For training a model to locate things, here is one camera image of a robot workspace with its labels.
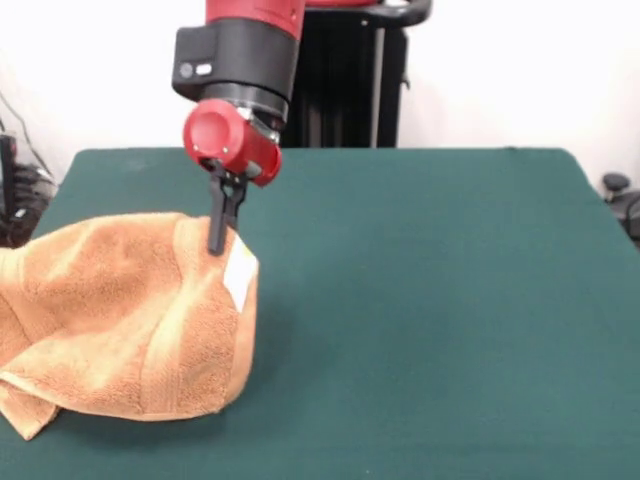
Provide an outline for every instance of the black cable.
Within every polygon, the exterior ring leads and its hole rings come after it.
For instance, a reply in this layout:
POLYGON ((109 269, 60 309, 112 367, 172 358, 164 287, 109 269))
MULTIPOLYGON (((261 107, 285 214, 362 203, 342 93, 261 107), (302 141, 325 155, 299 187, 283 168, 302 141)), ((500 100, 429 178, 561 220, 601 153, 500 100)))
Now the black cable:
POLYGON ((40 166, 44 169, 44 171, 47 172, 51 178, 53 178, 53 174, 51 173, 51 170, 49 170, 49 167, 47 167, 47 164, 44 162, 44 160, 42 160, 42 157, 36 151, 36 149, 33 147, 33 144, 31 143, 31 138, 29 137, 29 131, 27 130, 27 125, 24 119, 11 106, 11 104, 9 103, 9 101, 4 96, 1 90, 0 90, 0 101, 2 101, 2 103, 4 103, 4 105, 11 112, 11 114, 18 119, 18 122, 20 122, 20 126, 22 127, 22 131, 24 133, 24 140, 25 142, 27 142, 27 146, 29 147, 29 150, 31 150, 31 153, 33 153, 33 156, 36 157, 36 160, 38 161, 40 166))

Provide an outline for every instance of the towel fold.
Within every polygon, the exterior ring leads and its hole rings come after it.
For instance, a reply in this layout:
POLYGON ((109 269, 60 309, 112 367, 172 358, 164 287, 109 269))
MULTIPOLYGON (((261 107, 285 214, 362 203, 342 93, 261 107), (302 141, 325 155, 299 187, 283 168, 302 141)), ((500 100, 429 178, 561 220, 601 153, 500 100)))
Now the towel fold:
POLYGON ((258 262, 207 218, 99 217, 0 250, 0 412, 26 440, 60 408, 139 421, 219 412, 248 379, 258 262))

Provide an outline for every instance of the green table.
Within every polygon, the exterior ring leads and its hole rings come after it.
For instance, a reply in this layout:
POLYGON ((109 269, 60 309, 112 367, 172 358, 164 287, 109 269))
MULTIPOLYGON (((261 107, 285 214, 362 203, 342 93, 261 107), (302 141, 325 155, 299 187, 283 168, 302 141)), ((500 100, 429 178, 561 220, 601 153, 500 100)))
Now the green table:
MULTIPOLYGON (((76 159, 38 234, 208 214, 179 150, 76 159)), ((250 191, 255 367, 219 416, 0 419, 0 478, 640 478, 640 259, 556 150, 289 151, 250 191)))

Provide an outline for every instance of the black metal frame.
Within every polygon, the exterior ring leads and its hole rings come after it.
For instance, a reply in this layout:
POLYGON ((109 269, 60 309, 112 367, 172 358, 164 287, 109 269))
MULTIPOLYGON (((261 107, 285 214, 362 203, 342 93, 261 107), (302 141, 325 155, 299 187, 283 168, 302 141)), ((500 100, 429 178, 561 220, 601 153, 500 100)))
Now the black metal frame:
POLYGON ((431 0, 402 8, 308 8, 281 145, 395 147, 408 49, 403 27, 430 12, 431 0))

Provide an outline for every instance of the towel label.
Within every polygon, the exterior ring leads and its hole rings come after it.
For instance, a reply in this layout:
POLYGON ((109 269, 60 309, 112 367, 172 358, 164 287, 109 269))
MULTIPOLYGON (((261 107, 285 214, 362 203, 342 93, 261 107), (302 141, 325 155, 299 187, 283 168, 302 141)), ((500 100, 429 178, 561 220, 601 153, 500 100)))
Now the towel label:
POLYGON ((244 302, 249 293, 249 284, 256 274, 258 259, 236 235, 231 246, 229 261, 224 270, 223 284, 231 294, 231 299, 238 312, 244 309, 244 302))

